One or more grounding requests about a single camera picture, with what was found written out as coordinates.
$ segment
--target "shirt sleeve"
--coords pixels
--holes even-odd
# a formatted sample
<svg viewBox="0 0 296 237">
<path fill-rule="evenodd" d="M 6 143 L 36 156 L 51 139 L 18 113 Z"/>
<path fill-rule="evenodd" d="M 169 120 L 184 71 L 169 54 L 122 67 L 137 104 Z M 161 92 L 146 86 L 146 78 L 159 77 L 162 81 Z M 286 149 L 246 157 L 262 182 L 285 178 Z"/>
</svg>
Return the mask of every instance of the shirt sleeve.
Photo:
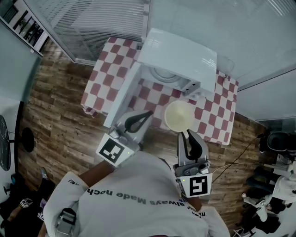
<svg viewBox="0 0 296 237">
<path fill-rule="evenodd" d="M 214 207 L 202 206 L 199 215 L 209 225 L 209 235 L 211 237 L 230 237 L 227 226 Z"/>
<path fill-rule="evenodd" d="M 56 236 L 54 226 L 62 210 L 76 203 L 87 189 L 86 183 L 73 172 L 68 172 L 62 178 L 43 210 L 44 223 L 49 237 Z"/>
</svg>

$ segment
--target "red and white tablecloth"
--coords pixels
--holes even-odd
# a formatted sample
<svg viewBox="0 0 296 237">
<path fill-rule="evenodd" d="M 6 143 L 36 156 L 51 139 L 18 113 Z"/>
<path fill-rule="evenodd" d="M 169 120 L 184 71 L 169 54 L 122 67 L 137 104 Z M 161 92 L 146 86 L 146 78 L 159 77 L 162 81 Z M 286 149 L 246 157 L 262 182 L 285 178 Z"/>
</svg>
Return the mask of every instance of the red and white tablecloth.
<svg viewBox="0 0 296 237">
<path fill-rule="evenodd" d="M 128 70 L 136 61 L 136 41 L 111 37 L 88 81 L 81 105 L 85 113 L 95 117 L 108 114 Z M 141 79 L 128 110 L 152 110 L 152 125 L 164 130 L 169 128 L 161 120 L 164 105 L 174 100 L 185 100 L 195 106 L 195 121 L 191 128 L 204 140 L 229 144 L 236 105 L 238 82 L 217 71 L 215 94 L 193 101 L 176 89 Z"/>
</svg>

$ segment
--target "wooden floor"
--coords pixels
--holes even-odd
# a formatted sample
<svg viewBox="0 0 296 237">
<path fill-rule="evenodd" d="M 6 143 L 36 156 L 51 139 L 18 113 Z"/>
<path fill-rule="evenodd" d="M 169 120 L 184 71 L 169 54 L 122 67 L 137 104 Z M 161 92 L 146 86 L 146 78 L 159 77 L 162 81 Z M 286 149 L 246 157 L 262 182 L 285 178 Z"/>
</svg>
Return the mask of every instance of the wooden floor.
<svg viewBox="0 0 296 237">
<path fill-rule="evenodd" d="M 32 189 L 37 189 L 41 182 L 41 167 L 46 168 L 50 179 L 57 184 L 67 171 L 81 174 L 99 163 L 101 159 L 95 150 L 107 131 L 102 126 L 103 115 L 92 118 L 84 114 L 80 106 L 92 67 L 71 63 L 51 41 L 42 53 L 44 58 L 20 127 L 20 131 L 25 127 L 33 130 L 35 148 L 27 153 L 21 144 L 18 147 L 19 171 Z M 264 127 L 235 114 L 230 145 L 208 143 L 212 171 L 234 161 L 263 131 Z M 177 161 L 176 144 L 176 135 L 151 128 L 145 136 L 144 150 L 173 165 Z M 258 141 L 255 141 L 237 162 L 268 160 L 259 154 Z M 233 165 L 212 184 L 210 200 L 206 202 L 217 209 L 230 230 L 240 220 L 241 193 L 247 189 L 245 180 L 257 165 L 260 163 Z M 223 170 L 217 170 L 213 179 Z"/>
</svg>

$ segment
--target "white t-shirt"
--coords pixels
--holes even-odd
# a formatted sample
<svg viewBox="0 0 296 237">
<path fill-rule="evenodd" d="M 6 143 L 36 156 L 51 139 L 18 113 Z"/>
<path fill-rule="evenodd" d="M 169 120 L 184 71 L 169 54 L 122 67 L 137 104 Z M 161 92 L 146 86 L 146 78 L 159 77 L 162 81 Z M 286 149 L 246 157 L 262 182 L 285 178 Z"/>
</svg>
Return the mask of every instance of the white t-shirt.
<svg viewBox="0 0 296 237">
<path fill-rule="evenodd" d="M 170 168 L 145 152 L 90 188 L 68 172 L 44 208 L 50 237 L 63 208 L 77 201 L 81 237 L 230 236 L 213 207 L 197 212 L 180 197 Z"/>
<path fill-rule="evenodd" d="M 289 178 L 281 176 L 276 182 L 272 196 L 281 200 L 295 202 L 296 194 L 292 190 L 296 190 L 296 174 L 292 174 Z"/>
</svg>

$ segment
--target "white cable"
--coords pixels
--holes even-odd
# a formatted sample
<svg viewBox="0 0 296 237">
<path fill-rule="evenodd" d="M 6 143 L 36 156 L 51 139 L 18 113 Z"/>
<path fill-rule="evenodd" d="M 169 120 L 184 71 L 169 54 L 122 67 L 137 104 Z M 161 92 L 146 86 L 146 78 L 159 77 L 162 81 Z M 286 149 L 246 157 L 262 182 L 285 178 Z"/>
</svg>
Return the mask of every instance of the white cable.
<svg viewBox="0 0 296 237">
<path fill-rule="evenodd" d="M 259 162 L 260 162 L 260 161 L 257 161 L 257 162 L 254 162 L 254 163 L 233 163 L 233 164 L 228 164 L 228 165 L 252 165 L 252 164 L 259 163 Z M 224 167 L 226 167 L 226 166 L 228 166 L 228 165 L 224 165 L 224 166 L 222 166 L 222 167 L 219 167 L 219 168 L 215 169 L 214 172 L 217 171 L 218 169 L 220 169 L 220 168 L 224 168 Z"/>
</svg>

